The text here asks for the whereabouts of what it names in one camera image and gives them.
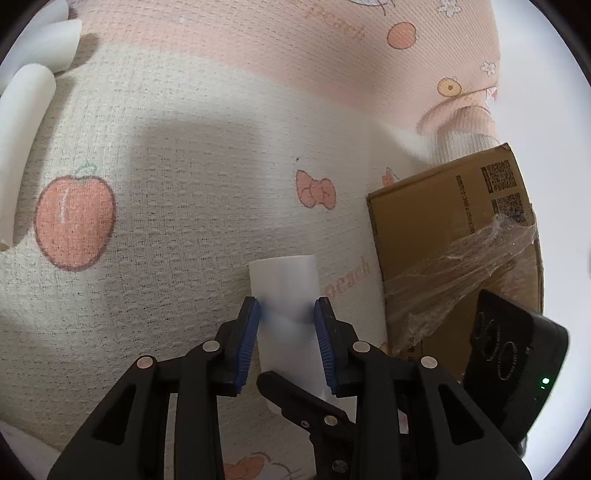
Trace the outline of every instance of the plastic wrap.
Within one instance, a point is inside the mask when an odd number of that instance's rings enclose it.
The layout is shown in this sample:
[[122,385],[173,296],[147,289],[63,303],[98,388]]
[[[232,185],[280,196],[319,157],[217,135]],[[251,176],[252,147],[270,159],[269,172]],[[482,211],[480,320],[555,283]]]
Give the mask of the plastic wrap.
[[431,335],[452,308],[499,267],[511,270],[501,285],[503,293],[510,293],[520,272],[532,267],[527,260],[511,260],[536,237],[535,224],[523,226],[505,215],[495,215],[490,225],[387,281],[384,291],[392,352],[399,353]]

